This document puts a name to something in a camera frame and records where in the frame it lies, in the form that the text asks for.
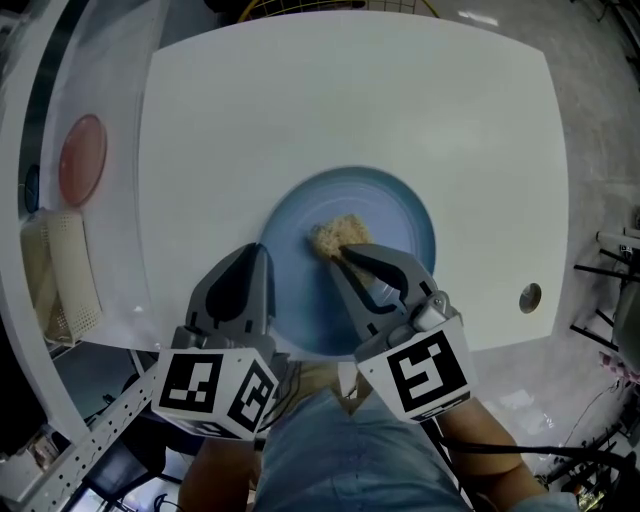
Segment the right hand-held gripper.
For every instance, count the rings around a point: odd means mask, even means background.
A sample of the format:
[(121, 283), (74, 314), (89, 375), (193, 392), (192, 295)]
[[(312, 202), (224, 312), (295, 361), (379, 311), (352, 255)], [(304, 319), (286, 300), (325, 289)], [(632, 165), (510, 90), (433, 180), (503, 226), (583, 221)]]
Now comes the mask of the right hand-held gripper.
[(358, 336), (367, 340), (355, 352), (356, 366), (393, 415), (417, 424), (467, 401), (472, 361), (462, 318), (446, 293), (435, 292), (421, 262), (378, 244), (340, 251), (345, 261), (399, 293), (379, 304), (345, 262), (331, 259), (331, 277)]

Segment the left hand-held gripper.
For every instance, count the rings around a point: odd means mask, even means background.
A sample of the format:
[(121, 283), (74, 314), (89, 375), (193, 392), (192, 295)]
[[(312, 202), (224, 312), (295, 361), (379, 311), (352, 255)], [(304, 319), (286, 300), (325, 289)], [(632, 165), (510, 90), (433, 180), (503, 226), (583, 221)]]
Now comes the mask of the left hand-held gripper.
[(220, 260), (192, 292), (189, 327), (159, 354), (153, 412), (194, 436), (253, 440), (288, 371), (288, 355), (266, 334), (273, 295), (262, 244)]

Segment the tan scrubbing sponge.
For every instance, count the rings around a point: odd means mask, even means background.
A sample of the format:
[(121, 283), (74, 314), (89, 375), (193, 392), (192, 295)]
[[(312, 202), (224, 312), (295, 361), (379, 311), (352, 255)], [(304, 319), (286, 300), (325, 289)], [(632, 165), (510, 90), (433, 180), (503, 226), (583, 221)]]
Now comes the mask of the tan scrubbing sponge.
[(376, 281), (371, 274), (359, 269), (345, 260), (340, 248), (344, 245), (373, 244), (371, 235), (364, 221), (355, 214), (346, 214), (320, 225), (315, 225), (308, 236), (314, 254), (323, 261), (337, 258), (351, 270), (365, 287), (370, 288)]

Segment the blue big plate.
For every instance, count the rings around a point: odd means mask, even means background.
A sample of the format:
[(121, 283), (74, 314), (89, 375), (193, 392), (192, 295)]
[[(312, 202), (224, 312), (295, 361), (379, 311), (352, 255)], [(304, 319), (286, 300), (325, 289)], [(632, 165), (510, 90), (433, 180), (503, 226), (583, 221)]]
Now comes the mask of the blue big plate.
[(274, 271), (271, 333), (278, 350), (295, 360), (348, 360), (360, 342), (329, 265), (310, 242), (315, 226), (348, 214), (363, 221), (374, 242), (413, 254), (428, 271), (435, 268), (431, 219), (398, 178), (373, 168), (342, 167), (299, 184), (276, 206), (260, 238)]

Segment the pink plate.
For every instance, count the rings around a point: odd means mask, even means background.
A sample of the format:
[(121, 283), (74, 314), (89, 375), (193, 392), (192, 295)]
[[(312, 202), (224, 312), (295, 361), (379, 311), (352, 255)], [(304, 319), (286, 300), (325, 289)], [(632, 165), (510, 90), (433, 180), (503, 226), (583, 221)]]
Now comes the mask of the pink plate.
[(81, 207), (96, 190), (105, 165), (107, 131), (95, 114), (80, 117), (62, 144), (58, 181), (64, 201)]

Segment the person's right forearm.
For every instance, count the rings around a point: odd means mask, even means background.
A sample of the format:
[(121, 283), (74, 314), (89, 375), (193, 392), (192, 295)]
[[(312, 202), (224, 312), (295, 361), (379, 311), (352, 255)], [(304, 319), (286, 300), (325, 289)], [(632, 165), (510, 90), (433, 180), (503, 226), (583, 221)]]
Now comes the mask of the person's right forearm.
[[(446, 439), (513, 446), (515, 441), (500, 422), (472, 398), (437, 417)], [(548, 491), (535, 479), (519, 454), (469, 454), (452, 452), (451, 460), (462, 482), (485, 496), (499, 512)]]

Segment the person's left forearm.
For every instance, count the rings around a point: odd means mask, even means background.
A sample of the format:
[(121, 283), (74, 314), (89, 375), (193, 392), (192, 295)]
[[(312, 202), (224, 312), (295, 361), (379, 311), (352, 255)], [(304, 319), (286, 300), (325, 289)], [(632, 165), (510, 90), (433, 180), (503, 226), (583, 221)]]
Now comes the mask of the person's left forearm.
[(178, 512), (251, 512), (258, 462), (253, 442), (206, 438), (180, 486)]

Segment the person's light blue shirt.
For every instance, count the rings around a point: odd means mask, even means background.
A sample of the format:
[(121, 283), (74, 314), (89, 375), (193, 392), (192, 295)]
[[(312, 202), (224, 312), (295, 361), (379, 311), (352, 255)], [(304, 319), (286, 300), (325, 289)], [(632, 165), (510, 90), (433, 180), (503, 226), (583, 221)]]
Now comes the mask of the person's light blue shirt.
[(471, 512), (434, 444), (376, 394), (347, 413), (328, 389), (270, 430), (253, 512)]

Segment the cream perforated basket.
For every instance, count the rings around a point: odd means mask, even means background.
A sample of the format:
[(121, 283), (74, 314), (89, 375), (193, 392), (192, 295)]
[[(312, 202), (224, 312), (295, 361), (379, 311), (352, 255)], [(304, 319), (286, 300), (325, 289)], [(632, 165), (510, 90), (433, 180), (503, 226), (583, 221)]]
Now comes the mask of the cream perforated basket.
[(23, 225), (20, 242), (44, 339), (74, 346), (103, 318), (81, 214), (41, 209)]

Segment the black mesh office chair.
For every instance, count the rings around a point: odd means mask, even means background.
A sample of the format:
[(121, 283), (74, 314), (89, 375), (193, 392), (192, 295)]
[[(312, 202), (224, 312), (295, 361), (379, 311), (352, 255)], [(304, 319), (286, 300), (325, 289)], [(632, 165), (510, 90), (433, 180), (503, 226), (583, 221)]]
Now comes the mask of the black mesh office chair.
[(105, 500), (108, 508), (155, 478), (179, 484), (179, 479), (164, 473), (172, 429), (167, 422), (138, 416), (87, 473), (83, 483)]

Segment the white metal shelf rack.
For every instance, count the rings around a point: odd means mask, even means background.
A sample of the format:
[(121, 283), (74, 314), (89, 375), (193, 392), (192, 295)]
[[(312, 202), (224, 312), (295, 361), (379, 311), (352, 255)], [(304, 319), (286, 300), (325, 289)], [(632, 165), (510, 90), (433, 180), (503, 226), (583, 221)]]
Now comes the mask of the white metal shelf rack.
[(151, 401), (155, 373), (149, 371), (112, 403), (94, 429), (76, 410), (41, 337), (31, 306), (20, 246), (19, 157), (31, 87), (46, 45), (68, 0), (50, 0), (24, 30), (24, 44), (3, 83), (5, 109), (0, 119), (0, 319), (6, 345), (42, 409), (46, 421), (69, 438), (70, 446), (48, 471), (26, 486), (20, 512), (57, 512), (142, 408)]

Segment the white side table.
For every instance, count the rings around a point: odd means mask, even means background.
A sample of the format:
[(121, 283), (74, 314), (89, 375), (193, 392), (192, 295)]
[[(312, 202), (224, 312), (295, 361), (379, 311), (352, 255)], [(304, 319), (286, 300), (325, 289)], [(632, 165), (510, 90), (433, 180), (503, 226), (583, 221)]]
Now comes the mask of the white side table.
[(144, 269), (138, 209), (138, 152), (151, 58), (169, 0), (88, 0), (63, 54), (41, 148), (40, 203), (66, 206), (58, 166), (77, 120), (95, 115), (106, 129), (97, 188), (80, 207), (88, 257), (102, 309), (84, 339), (153, 351), (159, 335)]

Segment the grey chair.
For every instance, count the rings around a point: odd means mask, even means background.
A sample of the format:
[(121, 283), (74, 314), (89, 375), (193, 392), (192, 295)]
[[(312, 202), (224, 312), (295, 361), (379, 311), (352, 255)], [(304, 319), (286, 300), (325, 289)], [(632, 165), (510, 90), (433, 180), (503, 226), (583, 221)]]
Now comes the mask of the grey chair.
[(610, 341), (575, 324), (570, 325), (574, 333), (586, 337), (615, 356), (630, 373), (640, 375), (640, 229), (624, 228), (621, 234), (606, 231), (596, 233), (596, 241), (601, 246), (599, 253), (619, 263), (628, 270), (623, 273), (602, 268), (575, 264), (577, 271), (618, 279), (621, 289), (614, 316), (609, 318), (596, 310), (596, 315), (612, 329)]

